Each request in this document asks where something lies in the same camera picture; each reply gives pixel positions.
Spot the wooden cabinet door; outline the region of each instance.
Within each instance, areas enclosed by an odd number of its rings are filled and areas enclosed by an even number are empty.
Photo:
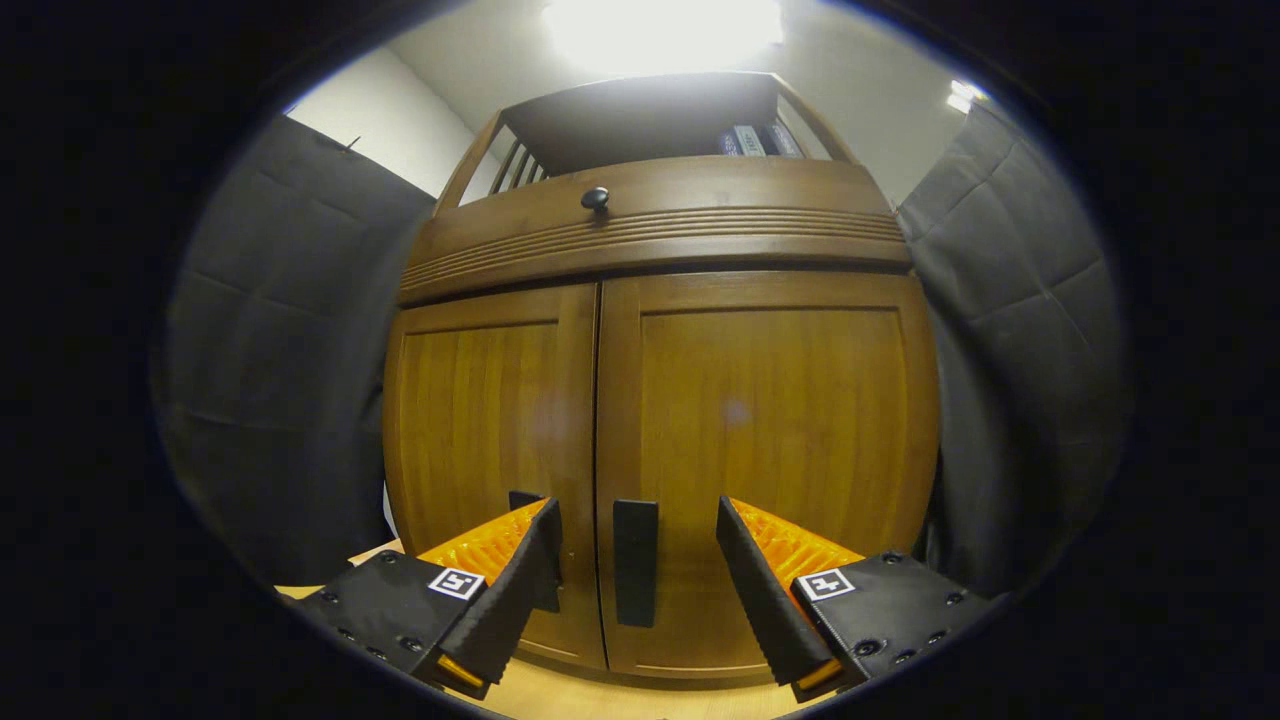
[[[722,493],[856,552],[910,550],[937,457],[927,323],[919,283],[905,275],[604,283],[596,519],[612,670],[768,673],[716,542]],[[618,498],[658,503],[652,628],[618,623]]]
[[[561,610],[534,610],[521,647],[603,669],[591,477],[598,292],[556,287],[402,311],[383,427],[408,553],[507,512],[509,491],[559,498]]]

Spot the black screw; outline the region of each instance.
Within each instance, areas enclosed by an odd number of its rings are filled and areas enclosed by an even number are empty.
[[[854,646],[854,655],[867,657],[868,655],[876,655],[883,647],[884,644],[879,641],[863,641]]]

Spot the black door handle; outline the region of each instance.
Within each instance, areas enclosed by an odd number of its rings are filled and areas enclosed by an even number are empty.
[[[652,628],[658,593],[658,503],[613,501],[613,597],[620,625]]]

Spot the black fabric panel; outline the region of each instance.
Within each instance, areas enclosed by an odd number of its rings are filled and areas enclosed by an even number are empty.
[[[166,434],[186,492],[266,582],[324,583],[390,538],[381,373],[433,206],[282,117],[196,229],[168,315]]]
[[[899,209],[941,382],[931,566],[993,596],[1094,514],[1132,398],[1098,231],[1050,156],[975,104]]]

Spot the wooden shelf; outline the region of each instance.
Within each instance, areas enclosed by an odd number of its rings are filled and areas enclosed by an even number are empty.
[[[767,73],[694,73],[604,81],[507,108],[502,119],[549,176],[692,155],[718,155],[735,124],[777,117]]]

